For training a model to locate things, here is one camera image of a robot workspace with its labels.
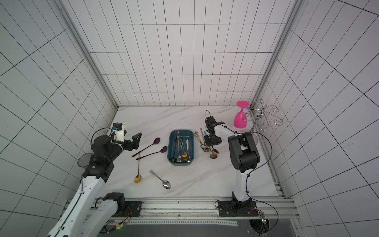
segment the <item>gold spoon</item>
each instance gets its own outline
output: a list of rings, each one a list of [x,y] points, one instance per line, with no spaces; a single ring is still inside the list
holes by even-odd
[[[141,181],[141,179],[142,179],[142,176],[139,174],[139,160],[138,160],[138,174],[134,178],[134,183],[138,183],[139,181]]]

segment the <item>spoon head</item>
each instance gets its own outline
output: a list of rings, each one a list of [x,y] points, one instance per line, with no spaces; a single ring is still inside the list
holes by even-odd
[[[162,147],[162,149],[161,149],[161,153],[165,153],[167,151],[167,146],[164,146],[164,147]]]
[[[161,139],[160,139],[159,137],[157,137],[157,138],[154,140],[153,144],[156,145],[156,144],[158,144],[160,141],[161,141]]]
[[[163,181],[162,185],[163,185],[163,187],[165,189],[170,189],[171,188],[171,184],[167,180]]]

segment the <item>silver spoon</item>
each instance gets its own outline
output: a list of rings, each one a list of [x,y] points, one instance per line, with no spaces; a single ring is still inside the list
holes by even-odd
[[[159,178],[158,175],[153,170],[150,170],[150,173],[154,174],[158,179],[162,181],[162,185],[164,186],[165,189],[171,188],[171,184],[167,180],[162,180],[161,178]]]

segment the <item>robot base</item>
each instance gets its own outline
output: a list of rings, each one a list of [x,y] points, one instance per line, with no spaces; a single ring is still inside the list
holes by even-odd
[[[246,201],[238,201],[232,192],[231,201],[218,201],[218,213],[221,217],[257,217],[259,211],[255,201],[249,198]]]

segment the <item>mounting plate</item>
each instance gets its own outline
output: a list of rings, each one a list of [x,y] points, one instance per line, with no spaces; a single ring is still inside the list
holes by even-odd
[[[240,209],[235,212],[232,208],[231,201],[218,201],[218,213],[221,217],[257,217],[259,212],[254,201],[246,209]]]

